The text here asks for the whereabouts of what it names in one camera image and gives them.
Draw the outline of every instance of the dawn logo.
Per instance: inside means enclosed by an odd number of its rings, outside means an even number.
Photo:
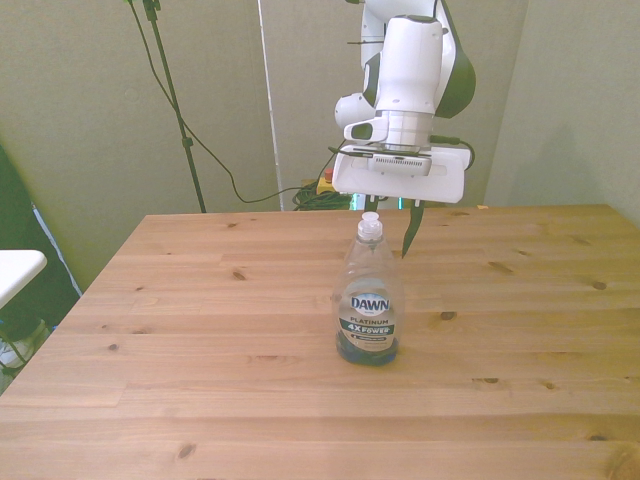
[[[375,317],[386,312],[390,303],[390,300],[376,293],[362,293],[357,297],[351,297],[351,307],[365,317]]]

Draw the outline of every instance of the blue liquid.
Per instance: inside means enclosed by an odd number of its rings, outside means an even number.
[[[398,340],[394,338],[391,347],[381,352],[367,352],[351,343],[347,337],[344,336],[344,333],[338,332],[336,335],[336,348],[340,356],[347,362],[379,367],[386,365],[396,358],[396,354],[398,353]]]

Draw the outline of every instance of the wood grain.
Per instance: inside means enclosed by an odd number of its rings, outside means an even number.
[[[399,257],[406,212],[381,212]],[[335,352],[355,212],[150,216],[0,397],[0,479],[640,478],[640,232],[425,212],[383,368]]]

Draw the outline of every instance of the bottle label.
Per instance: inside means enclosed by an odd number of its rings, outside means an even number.
[[[383,289],[353,292],[340,302],[340,328],[356,347],[368,352],[391,348],[395,315],[389,295]]]

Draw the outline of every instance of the plastic bottle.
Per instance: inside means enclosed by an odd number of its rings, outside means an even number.
[[[396,357],[404,290],[377,213],[362,215],[332,301],[336,346],[345,360],[379,366]]]

